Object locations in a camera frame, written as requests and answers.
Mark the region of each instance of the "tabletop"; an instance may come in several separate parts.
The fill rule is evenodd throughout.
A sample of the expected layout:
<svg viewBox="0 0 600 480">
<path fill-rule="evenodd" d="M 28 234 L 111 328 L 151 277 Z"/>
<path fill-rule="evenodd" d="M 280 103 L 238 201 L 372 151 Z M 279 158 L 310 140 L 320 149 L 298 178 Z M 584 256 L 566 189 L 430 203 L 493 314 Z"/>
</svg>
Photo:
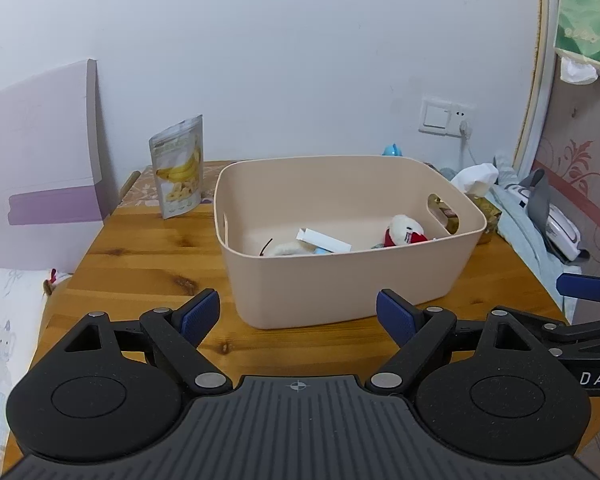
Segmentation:
<svg viewBox="0 0 600 480">
<path fill-rule="evenodd" d="M 258 330 L 238 316 L 216 239 L 213 206 L 163 220 L 157 207 L 119 207 L 56 298 L 34 362 L 84 314 L 137 319 L 156 306 L 178 308 L 205 287 L 218 291 L 220 321 L 200 351 L 236 384 L 241 375 L 357 374 L 364 381 L 397 350 L 375 317 L 288 330 Z M 542 285 L 498 236 L 478 245 L 453 289 L 431 302 L 463 319 L 484 319 L 495 305 L 564 319 Z M 130 355 L 141 358 L 141 355 Z M 600 397 L 581 442 L 600 430 Z M 10 437 L 4 469 L 20 457 Z"/>
</svg>

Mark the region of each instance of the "black circular disc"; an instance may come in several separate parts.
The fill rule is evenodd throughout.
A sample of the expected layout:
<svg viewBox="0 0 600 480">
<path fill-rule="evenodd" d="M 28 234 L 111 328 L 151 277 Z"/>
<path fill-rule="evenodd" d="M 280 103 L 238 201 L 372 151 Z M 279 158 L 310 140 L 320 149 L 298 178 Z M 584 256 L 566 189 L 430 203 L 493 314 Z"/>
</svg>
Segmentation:
<svg viewBox="0 0 600 480">
<path fill-rule="evenodd" d="M 494 350 L 443 366 L 420 384 L 416 410 L 438 439 L 490 462 L 575 452 L 589 397 L 549 353 Z"/>
<path fill-rule="evenodd" d="M 98 462 L 136 452 L 173 427 L 181 393 L 166 373 L 96 352 L 56 354 L 13 389 L 7 418 L 23 450 Z"/>
</svg>

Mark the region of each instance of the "beige plastic bin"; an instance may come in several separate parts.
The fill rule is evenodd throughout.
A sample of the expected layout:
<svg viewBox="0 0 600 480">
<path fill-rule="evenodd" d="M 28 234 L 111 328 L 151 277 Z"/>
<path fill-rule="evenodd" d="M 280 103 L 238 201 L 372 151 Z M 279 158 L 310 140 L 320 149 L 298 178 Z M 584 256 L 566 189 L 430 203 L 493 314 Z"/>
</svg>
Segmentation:
<svg viewBox="0 0 600 480">
<path fill-rule="evenodd" d="M 458 215 L 456 234 L 430 213 L 430 194 Z M 257 328 L 373 316 L 382 288 L 414 304 L 444 296 L 486 227 L 480 210 L 442 175 L 400 156 L 237 162 L 220 173 L 214 212 L 235 306 Z M 415 218 L 430 241 L 370 249 L 396 214 Z M 270 238 L 270 247 L 295 240 L 299 228 L 347 242 L 352 252 L 258 256 Z"/>
</svg>

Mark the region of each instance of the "white tissue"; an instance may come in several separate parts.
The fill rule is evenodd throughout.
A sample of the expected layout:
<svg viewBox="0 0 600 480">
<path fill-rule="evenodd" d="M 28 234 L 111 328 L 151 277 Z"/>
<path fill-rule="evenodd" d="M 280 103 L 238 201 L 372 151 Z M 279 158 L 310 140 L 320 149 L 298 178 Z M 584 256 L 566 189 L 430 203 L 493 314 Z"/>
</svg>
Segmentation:
<svg viewBox="0 0 600 480">
<path fill-rule="evenodd" d="M 453 178 L 451 183 L 463 193 L 485 196 L 497 179 L 497 168 L 486 162 L 485 164 L 464 168 Z"/>
<path fill-rule="evenodd" d="M 588 85 L 598 79 L 598 72 L 593 65 L 563 57 L 560 62 L 560 79 L 574 85 Z"/>
</svg>

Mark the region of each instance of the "blue rubber pad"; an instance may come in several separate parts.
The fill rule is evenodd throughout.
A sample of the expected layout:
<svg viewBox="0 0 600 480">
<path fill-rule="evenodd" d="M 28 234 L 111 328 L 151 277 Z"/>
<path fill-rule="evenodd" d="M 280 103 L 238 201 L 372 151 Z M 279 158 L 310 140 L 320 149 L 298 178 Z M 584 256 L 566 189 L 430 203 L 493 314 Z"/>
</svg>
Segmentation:
<svg viewBox="0 0 600 480">
<path fill-rule="evenodd" d="M 382 328 L 398 346 L 404 346 L 416 335 L 416 321 L 397 301 L 383 291 L 376 297 L 376 314 Z"/>
<path fill-rule="evenodd" d="M 176 310 L 171 322 L 193 346 L 198 346 L 220 319 L 220 296 L 206 288 Z"/>
<path fill-rule="evenodd" d="M 600 302 L 600 278 L 580 274 L 562 274 L 555 282 L 558 292 L 570 298 Z"/>
</svg>

